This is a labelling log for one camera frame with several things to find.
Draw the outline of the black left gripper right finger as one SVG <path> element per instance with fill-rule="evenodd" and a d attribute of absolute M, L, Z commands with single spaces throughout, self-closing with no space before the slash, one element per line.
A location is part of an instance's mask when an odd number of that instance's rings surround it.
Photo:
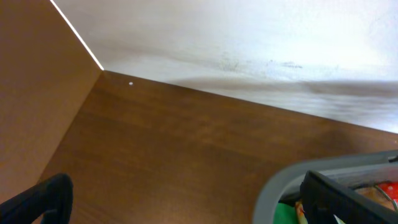
<path fill-rule="evenodd" d="M 357 194 L 315 171 L 308 171 L 300 185 L 305 218 L 310 224 L 397 224 L 397 212 Z"/>

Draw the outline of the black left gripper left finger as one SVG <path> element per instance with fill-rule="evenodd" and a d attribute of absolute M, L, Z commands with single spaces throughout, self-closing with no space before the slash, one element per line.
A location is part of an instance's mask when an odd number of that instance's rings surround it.
<path fill-rule="evenodd" d="M 56 174 L 1 204 L 1 223 L 68 224 L 73 208 L 73 182 L 69 175 Z"/>

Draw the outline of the green lid Knorr jar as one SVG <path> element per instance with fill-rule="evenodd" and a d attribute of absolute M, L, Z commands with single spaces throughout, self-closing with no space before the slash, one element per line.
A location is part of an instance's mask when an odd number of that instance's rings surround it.
<path fill-rule="evenodd" d="M 397 182 L 363 185 L 353 190 L 383 207 L 397 212 Z M 305 212 L 300 199 L 278 203 L 274 213 L 275 224 L 307 224 Z"/>

